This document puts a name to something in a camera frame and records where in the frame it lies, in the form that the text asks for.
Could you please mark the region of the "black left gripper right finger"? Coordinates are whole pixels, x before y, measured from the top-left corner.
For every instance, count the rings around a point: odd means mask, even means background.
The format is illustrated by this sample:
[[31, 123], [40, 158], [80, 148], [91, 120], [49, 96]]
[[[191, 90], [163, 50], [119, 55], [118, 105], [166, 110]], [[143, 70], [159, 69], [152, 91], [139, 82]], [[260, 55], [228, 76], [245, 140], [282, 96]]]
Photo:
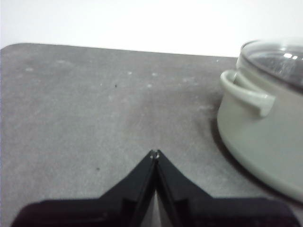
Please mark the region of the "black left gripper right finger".
[[184, 176], [160, 151], [156, 154], [161, 218], [173, 227], [297, 227], [283, 202], [266, 198], [215, 198]]

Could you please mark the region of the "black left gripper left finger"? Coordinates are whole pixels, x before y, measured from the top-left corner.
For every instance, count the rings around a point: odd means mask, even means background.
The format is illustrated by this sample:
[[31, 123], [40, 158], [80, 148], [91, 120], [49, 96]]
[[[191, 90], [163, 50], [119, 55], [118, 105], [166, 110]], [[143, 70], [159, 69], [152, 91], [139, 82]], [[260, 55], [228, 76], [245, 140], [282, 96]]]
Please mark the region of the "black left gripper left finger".
[[13, 227], [140, 227], [151, 216], [157, 153], [151, 150], [98, 198], [44, 200], [20, 210]]

